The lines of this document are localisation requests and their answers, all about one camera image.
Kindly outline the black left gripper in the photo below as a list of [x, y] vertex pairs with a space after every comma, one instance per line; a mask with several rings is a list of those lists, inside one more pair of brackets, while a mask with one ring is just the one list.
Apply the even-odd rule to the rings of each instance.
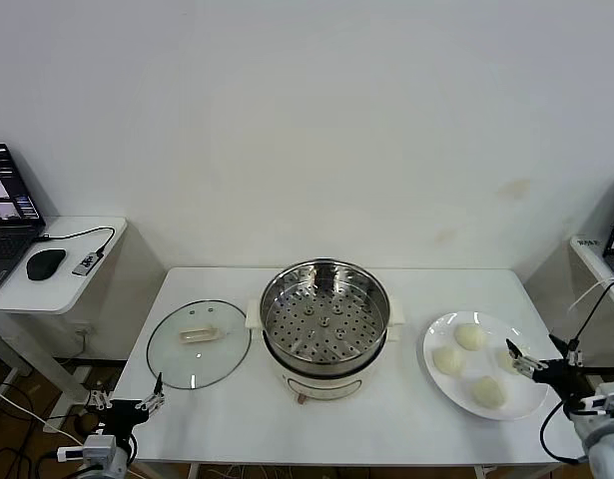
[[92, 390], [89, 406], [95, 410], [105, 410], [102, 418], [103, 434], [113, 435], [117, 439], [129, 439], [135, 426], [148, 421], [165, 402], [163, 377], [159, 373], [154, 390], [146, 399], [113, 399], [105, 390]]

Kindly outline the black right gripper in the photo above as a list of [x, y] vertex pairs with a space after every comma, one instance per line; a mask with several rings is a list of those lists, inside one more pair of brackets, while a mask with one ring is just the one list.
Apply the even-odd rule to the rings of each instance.
[[506, 339], [513, 369], [536, 383], [549, 385], [557, 394], [585, 393], [586, 379], [582, 374], [583, 355], [579, 340], [564, 340], [552, 333], [548, 337], [560, 358], [544, 361], [545, 368], [542, 368], [541, 361], [523, 354], [515, 343]]

